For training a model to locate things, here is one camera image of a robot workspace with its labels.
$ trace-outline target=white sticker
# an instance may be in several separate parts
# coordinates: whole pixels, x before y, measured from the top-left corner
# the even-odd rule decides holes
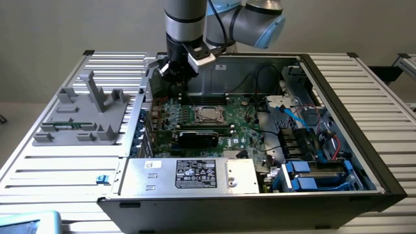
[[[217,65],[215,69],[226,71],[227,70],[227,65]]]
[[[145,169],[149,169],[149,168],[162,168],[162,161],[146,161]]]

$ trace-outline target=gray floor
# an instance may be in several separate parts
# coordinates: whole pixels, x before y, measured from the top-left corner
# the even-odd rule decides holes
[[[47,104],[0,103],[0,114],[9,122],[0,124],[0,167],[14,153],[29,129]]]

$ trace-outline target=motherboard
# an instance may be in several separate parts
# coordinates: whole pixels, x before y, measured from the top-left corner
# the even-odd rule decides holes
[[[227,105],[183,105],[178,99],[154,104],[154,147],[157,158],[230,157],[253,158],[258,171],[265,170],[266,152],[259,123],[247,122],[255,114],[250,98],[233,96]],[[205,148],[182,147],[182,133],[218,133],[218,144]]]

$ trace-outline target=warning label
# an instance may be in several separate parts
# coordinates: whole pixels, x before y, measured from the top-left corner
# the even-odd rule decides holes
[[[175,186],[179,189],[217,188],[215,160],[178,160]]]

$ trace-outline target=green circuit board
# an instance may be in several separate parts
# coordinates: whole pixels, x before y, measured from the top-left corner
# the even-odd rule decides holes
[[[262,162],[266,159],[266,152],[259,151],[259,149],[265,150],[265,145],[258,144],[258,149],[254,146],[254,142],[258,142],[262,138],[262,133],[254,131],[246,123],[245,115],[249,106],[242,105],[243,101],[249,102],[249,98],[234,96],[229,101],[229,105],[222,106],[223,119],[229,124],[234,125],[235,132],[233,136],[222,136],[217,148],[182,149],[174,138],[179,131],[177,126],[178,124],[191,125],[195,123],[197,107],[182,106],[178,101],[173,99],[167,100],[162,104],[165,109],[162,118],[169,120],[169,124],[166,124],[165,130],[159,129],[154,131],[155,157],[231,157],[231,155],[239,151],[247,150],[250,158],[254,159],[257,169],[262,171]],[[251,108],[249,115],[254,116],[254,108]],[[261,128],[258,124],[251,124],[251,126],[257,129]]]

